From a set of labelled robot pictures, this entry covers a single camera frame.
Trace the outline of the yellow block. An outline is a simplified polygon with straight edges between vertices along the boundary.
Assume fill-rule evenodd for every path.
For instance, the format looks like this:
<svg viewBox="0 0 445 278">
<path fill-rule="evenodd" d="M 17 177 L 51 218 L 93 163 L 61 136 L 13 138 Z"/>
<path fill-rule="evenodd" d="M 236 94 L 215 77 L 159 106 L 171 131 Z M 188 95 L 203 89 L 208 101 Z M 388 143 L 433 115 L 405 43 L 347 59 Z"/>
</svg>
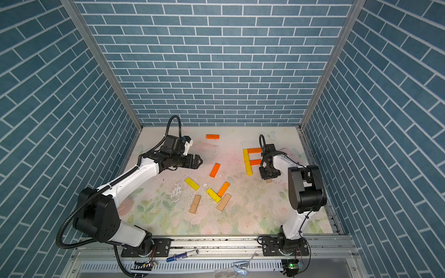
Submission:
<svg viewBox="0 0 445 278">
<path fill-rule="evenodd" d="M 244 159 L 245 163 L 248 163 L 248 164 L 250 163 L 248 149 L 243 150 L 243 159 Z"/>
<path fill-rule="evenodd" d="M 206 193 L 212 198 L 212 200 L 214 200 L 216 203 L 220 203 L 221 201 L 221 197 L 214 192 L 211 188 L 208 188 L 206 190 Z"/>
<path fill-rule="evenodd" d="M 253 175 L 253 170 L 251 168 L 250 161 L 245 161 L 245 168 L 246 168 L 246 174 L 248 176 L 252 176 Z"/>
<path fill-rule="evenodd" d="M 189 185 L 194 191 L 197 191 L 197 190 L 199 189 L 199 187 L 200 187 L 194 180 L 192 180 L 192 179 L 189 178 L 189 177 L 187 177 L 187 178 L 184 180 L 184 182 L 185 182 L 187 185 Z"/>
</svg>

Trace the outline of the light orange block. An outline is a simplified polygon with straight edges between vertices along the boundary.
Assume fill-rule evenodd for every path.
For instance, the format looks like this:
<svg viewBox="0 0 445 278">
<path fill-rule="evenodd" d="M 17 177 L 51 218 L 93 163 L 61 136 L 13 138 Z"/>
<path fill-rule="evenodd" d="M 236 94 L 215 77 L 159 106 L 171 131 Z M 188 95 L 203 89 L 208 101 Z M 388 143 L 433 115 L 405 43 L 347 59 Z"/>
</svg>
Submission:
<svg viewBox="0 0 445 278">
<path fill-rule="evenodd" d="M 231 184 L 229 183 L 229 182 L 225 182 L 224 184 L 223 184 L 223 186 L 220 188 L 220 190 L 218 191 L 218 196 L 219 197 L 223 197 L 223 195 L 226 193 L 226 191 L 227 191 L 227 189 L 229 188 L 229 186 L 230 186 Z"/>
</svg>

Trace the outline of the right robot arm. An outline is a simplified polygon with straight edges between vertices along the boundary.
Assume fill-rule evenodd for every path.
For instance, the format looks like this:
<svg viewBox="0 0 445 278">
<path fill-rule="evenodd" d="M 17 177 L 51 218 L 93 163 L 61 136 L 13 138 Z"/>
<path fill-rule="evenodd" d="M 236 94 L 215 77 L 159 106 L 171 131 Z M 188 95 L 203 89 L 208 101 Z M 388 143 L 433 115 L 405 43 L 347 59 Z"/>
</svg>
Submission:
<svg viewBox="0 0 445 278">
<path fill-rule="evenodd" d="M 261 156 L 260 175 L 263 180 L 287 175 L 292 211 L 280 229 L 279 238 L 284 244 L 300 240 L 311 217 L 327 203 L 322 180 L 316 176 L 319 168 L 304 166 L 280 151 L 264 152 Z"/>
</svg>

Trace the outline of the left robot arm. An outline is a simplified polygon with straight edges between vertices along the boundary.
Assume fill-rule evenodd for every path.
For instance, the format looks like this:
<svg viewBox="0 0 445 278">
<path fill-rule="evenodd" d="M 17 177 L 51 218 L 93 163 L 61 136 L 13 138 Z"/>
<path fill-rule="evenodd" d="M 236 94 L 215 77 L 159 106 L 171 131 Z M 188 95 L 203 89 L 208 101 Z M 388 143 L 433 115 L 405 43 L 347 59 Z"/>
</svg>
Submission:
<svg viewBox="0 0 445 278">
<path fill-rule="evenodd" d="M 73 227 L 96 242 L 119 243 L 148 253 L 152 234 L 122 222 L 118 207 L 145 182 L 171 167 L 198 169 L 203 160 L 193 154 L 163 154 L 152 151 L 141 154 L 137 165 L 96 190 L 83 190 L 78 204 L 85 204 L 75 213 Z"/>
</svg>

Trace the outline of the small circuit board green led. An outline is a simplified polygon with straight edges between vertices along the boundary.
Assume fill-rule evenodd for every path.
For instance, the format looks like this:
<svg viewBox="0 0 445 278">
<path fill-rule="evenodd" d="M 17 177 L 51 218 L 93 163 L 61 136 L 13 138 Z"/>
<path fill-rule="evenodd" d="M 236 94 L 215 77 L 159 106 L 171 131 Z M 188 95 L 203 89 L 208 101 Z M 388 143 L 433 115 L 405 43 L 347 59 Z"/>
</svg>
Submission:
<svg viewBox="0 0 445 278">
<path fill-rule="evenodd" d="M 300 262 L 297 259 L 282 259 L 282 268 L 283 270 L 280 271 L 281 274 L 285 275 L 288 278 L 294 278 L 300 270 Z"/>
</svg>

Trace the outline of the clear tape scraps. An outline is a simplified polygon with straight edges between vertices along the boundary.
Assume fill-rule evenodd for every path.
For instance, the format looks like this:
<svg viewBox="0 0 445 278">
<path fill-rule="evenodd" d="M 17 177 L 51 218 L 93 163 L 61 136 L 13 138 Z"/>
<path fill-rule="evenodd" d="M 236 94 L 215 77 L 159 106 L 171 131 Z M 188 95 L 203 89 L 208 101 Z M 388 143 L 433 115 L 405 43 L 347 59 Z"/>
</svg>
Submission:
<svg viewBox="0 0 445 278">
<path fill-rule="evenodd" d="M 238 277 L 245 278 L 249 274 L 248 266 L 249 266 L 248 261 L 235 262 L 233 264 L 233 266 L 231 266 L 227 269 L 215 271 L 214 277 L 215 278 L 238 278 Z"/>
</svg>

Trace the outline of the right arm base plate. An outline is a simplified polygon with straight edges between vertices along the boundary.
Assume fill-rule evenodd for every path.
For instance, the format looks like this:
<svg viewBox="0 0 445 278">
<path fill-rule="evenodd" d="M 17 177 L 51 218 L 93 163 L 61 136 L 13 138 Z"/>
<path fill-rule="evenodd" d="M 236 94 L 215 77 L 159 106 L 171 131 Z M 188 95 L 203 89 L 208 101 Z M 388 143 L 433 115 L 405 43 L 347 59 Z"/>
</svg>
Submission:
<svg viewBox="0 0 445 278">
<path fill-rule="evenodd" d="M 288 240 L 281 237 L 259 236 L 257 243 L 261 246 L 263 256 L 309 256 L 309 245 L 301 238 L 297 240 Z"/>
</svg>

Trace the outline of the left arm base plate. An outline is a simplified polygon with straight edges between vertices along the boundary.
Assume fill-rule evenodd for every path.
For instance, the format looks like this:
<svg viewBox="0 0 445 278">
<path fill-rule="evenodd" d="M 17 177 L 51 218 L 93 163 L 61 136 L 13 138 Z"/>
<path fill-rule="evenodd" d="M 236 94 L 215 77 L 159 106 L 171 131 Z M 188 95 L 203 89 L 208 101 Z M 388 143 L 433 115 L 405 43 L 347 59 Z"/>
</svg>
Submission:
<svg viewBox="0 0 445 278">
<path fill-rule="evenodd" d="M 169 238 L 150 238 L 138 247 L 124 245 L 121 256 L 124 258 L 167 257 L 172 240 Z"/>
</svg>

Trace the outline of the blue handled screwdriver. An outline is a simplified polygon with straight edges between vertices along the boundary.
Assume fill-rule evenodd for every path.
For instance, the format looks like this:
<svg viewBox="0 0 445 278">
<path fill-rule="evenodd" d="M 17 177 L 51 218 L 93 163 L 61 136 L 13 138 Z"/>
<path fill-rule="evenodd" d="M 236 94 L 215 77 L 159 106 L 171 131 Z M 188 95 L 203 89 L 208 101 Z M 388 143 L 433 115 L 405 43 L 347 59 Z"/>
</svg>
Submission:
<svg viewBox="0 0 445 278">
<path fill-rule="evenodd" d="M 183 252 L 180 254 L 175 254 L 169 258 L 166 259 L 167 262 L 173 262 L 173 261 L 178 261 L 180 259 L 184 259 L 184 258 L 188 258 L 194 255 L 199 254 L 199 250 L 195 249 L 195 250 L 191 250 L 191 251 L 187 251 L 187 252 Z"/>
</svg>

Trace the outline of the aluminium front rail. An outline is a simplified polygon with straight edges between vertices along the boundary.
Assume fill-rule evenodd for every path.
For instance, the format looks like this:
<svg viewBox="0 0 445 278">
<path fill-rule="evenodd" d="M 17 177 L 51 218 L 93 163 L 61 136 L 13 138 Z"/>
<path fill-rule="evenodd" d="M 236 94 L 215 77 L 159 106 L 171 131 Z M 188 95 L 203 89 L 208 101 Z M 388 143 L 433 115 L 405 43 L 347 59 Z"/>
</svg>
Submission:
<svg viewBox="0 0 445 278">
<path fill-rule="evenodd" d="M 311 257 L 318 258 L 358 258 L 359 252 L 352 237 L 347 235 L 324 234 L 305 237 L 311 247 Z M 263 258 L 263 251 L 256 235 L 242 236 L 172 236 L 169 255 L 194 249 L 199 254 L 192 259 L 245 259 L 254 253 L 256 258 Z M 74 250 L 72 259 L 89 261 L 111 261 L 115 254 L 111 246 L 92 243 Z"/>
</svg>

